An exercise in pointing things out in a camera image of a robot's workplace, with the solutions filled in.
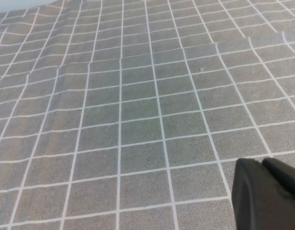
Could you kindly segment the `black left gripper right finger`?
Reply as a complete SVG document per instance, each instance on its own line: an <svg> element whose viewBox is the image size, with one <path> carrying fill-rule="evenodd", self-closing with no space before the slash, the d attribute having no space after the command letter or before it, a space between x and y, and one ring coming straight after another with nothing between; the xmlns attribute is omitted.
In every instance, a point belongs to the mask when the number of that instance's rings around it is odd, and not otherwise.
<svg viewBox="0 0 295 230"><path fill-rule="evenodd" d="M275 158L265 158L262 165L295 199L295 168Z"/></svg>

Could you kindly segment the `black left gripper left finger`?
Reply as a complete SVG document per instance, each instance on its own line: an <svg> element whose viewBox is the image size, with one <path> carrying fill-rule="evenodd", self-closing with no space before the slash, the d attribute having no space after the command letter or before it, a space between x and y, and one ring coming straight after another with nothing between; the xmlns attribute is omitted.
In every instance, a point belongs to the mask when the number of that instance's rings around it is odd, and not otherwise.
<svg viewBox="0 0 295 230"><path fill-rule="evenodd" d="M262 162L236 161L232 205L238 230L295 230L295 199Z"/></svg>

